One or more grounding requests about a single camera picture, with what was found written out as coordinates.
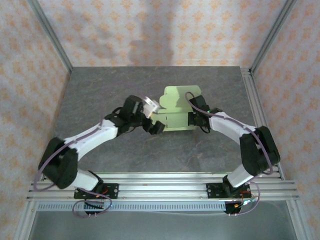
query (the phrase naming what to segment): black mounting plate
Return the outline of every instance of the black mounting plate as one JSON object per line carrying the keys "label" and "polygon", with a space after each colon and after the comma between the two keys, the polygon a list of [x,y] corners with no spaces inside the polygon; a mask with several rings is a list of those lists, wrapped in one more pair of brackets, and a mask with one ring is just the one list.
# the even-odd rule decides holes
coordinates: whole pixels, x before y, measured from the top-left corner
{"label": "black mounting plate", "polygon": [[[118,183],[103,183],[102,184],[102,191],[108,190],[106,193],[98,192],[99,194],[106,195],[107,197],[111,199],[118,199],[118,193],[119,193],[119,184]],[[93,194],[84,194],[82,191],[75,191],[73,195],[74,199],[105,199],[102,196],[97,197]]]}
{"label": "black mounting plate", "polygon": [[222,182],[207,183],[205,187],[208,194],[208,199],[241,199],[242,197],[244,199],[251,198],[251,189],[249,185],[243,185],[236,188],[233,192],[231,192],[231,195],[228,195],[227,192],[224,191]]}

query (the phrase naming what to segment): patterned wallpaper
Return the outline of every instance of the patterned wallpaper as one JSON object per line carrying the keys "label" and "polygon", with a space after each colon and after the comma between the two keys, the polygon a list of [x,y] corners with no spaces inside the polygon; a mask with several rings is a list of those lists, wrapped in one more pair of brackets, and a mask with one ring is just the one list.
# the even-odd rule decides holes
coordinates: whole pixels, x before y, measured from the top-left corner
{"label": "patterned wallpaper", "polygon": [[320,4],[300,0],[255,76],[288,179],[320,239]]}
{"label": "patterned wallpaper", "polygon": [[39,0],[82,66],[251,67],[285,0]]}
{"label": "patterned wallpaper", "polygon": [[13,239],[68,78],[27,1],[0,1],[0,239]]}

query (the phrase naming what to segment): orange pattern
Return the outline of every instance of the orange pattern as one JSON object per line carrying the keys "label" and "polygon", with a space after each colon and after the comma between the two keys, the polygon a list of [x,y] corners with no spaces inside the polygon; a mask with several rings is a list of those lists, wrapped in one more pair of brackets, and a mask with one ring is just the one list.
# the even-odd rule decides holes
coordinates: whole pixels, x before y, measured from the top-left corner
{"label": "orange pattern", "polygon": [[314,239],[320,236],[319,13],[317,0],[297,1],[255,76],[281,164],[298,182]]}
{"label": "orange pattern", "polygon": [[250,67],[285,0],[40,3],[76,67]]}
{"label": "orange pattern", "polygon": [[27,1],[2,0],[0,13],[0,239],[11,240],[68,72]]}

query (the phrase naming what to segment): green plastic part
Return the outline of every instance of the green plastic part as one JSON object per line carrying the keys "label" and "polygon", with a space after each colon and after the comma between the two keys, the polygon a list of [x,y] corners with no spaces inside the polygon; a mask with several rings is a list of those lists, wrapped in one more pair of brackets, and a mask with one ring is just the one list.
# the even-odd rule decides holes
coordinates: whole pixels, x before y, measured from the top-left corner
{"label": "green plastic part", "polygon": [[183,131],[194,130],[195,126],[188,126],[188,113],[192,112],[192,108],[186,100],[186,92],[191,92],[195,97],[201,95],[200,87],[191,86],[167,86],[164,89],[163,96],[160,97],[159,104],[162,109],[158,113],[152,115],[152,120],[160,121],[165,125],[163,131]]}

